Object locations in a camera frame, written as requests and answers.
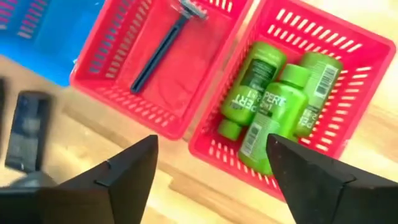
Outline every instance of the red plastic basket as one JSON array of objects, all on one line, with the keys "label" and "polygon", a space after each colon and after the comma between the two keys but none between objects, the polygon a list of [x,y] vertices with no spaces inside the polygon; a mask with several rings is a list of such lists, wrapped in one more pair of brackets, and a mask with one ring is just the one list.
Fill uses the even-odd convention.
[{"label": "red plastic basket", "polygon": [[233,142],[217,133],[223,117],[220,105],[254,40],[263,40],[283,50],[288,55],[288,63],[299,62],[306,51],[328,54],[343,62],[345,68],[317,125],[309,138],[300,140],[304,146],[334,158],[345,148],[396,48],[390,40],[303,2],[268,0],[260,3],[227,64],[220,88],[211,99],[189,148],[194,156],[283,200],[273,177],[260,175],[239,161],[237,151],[242,139]]},{"label": "red plastic basket", "polygon": [[145,90],[129,87],[180,16],[172,0],[108,0],[72,71],[71,84],[170,139],[188,128],[221,70],[252,1],[197,0],[208,19],[192,18]]}]

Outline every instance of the blue plastic basket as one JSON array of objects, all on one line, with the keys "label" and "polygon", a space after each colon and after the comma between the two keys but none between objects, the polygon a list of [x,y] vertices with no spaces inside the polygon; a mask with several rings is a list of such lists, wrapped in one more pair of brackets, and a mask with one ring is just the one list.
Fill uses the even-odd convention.
[{"label": "blue plastic basket", "polygon": [[0,0],[0,53],[61,86],[105,0]]}]

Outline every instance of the product label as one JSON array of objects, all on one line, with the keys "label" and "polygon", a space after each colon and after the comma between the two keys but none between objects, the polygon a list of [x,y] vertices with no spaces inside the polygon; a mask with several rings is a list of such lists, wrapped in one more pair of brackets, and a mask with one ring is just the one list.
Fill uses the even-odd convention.
[{"label": "product label", "polygon": [[268,134],[278,133],[280,124],[272,119],[273,111],[283,107],[287,100],[283,96],[275,95],[266,91],[262,98],[259,111],[254,117],[246,137],[244,138],[241,151],[253,160],[266,159],[266,145]]},{"label": "product label", "polygon": [[275,66],[259,59],[253,59],[243,76],[241,85],[248,86],[262,93],[272,81],[275,72]]},{"label": "product label", "polygon": [[319,112],[320,110],[318,108],[308,105],[303,113],[303,116],[301,116],[298,125],[312,129],[312,127],[315,125],[315,122],[318,120]]},{"label": "product label", "polygon": [[311,70],[311,77],[304,92],[310,98],[309,105],[320,109],[332,89],[338,69],[324,62],[317,62],[308,68]]},{"label": "product label", "polygon": [[268,116],[256,115],[244,138],[241,152],[252,160],[267,159],[266,145],[268,134],[277,133],[280,124]]},{"label": "product label", "polygon": [[305,92],[309,95],[310,100],[298,126],[312,130],[339,70],[323,62],[317,62],[310,69],[312,74],[305,87]]},{"label": "product label", "polygon": [[262,102],[259,107],[259,113],[264,116],[272,117],[272,110],[275,106],[284,106],[286,104],[286,98],[278,96],[273,93],[266,91],[262,97]]},{"label": "product label", "polygon": [[338,73],[338,69],[327,65],[322,73],[321,79],[315,89],[315,96],[325,99],[332,88],[333,81]]},{"label": "product label", "polygon": [[246,108],[252,112],[256,112],[260,99],[260,94],[256,93],[255,91],[248,91],[248,93],[245,95],[237,94],[236,97],[231,101],[230,107],[236,110]]}]

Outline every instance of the razor head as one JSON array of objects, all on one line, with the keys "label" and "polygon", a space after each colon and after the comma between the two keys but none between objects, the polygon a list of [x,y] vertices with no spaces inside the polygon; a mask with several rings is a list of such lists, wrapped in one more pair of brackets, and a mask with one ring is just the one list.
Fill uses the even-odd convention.
[{"label": "razor head", "polygon": [[182,14],[187,18],[198,16],[200,19],[207,19],[207,10],[202,9],[196,2],[191,0],[180,0],[182,5]]}]

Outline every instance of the basket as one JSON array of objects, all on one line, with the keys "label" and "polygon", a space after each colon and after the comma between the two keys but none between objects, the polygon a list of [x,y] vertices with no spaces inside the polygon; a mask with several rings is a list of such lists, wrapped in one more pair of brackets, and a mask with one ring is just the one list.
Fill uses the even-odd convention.
[{"label": "basket", "polygon": [[217,133],[223,118],[221,103],[255,40],[263,40],[284,51],[288,63],[298,63],[307,51],[321,52],[343,62],[344,70],[312,134],[299,140],[300,144],[334,158],[339,158],[345,148],[396,48],[390,40],[304,2],[268,0],[260,3],[227,64],[220,88],[201,118],[189,148],[194,156],[283,200],[275,178],[260,175],[240,162],[237,151],[242,139],[233,142]]},{"label": "basket", "polygon": [[67,86],[103,3],[104,0],[0,0],[0,54]]},{"label": "basket", "polygon": [[133,95],[130,86],[180,16],[174,8],[179,3],[107,1],[72,73],[72,86],[169,139],[180,139],[252,1],[197,4],[208,11],[208,19],[187,22],[144,90]]}]

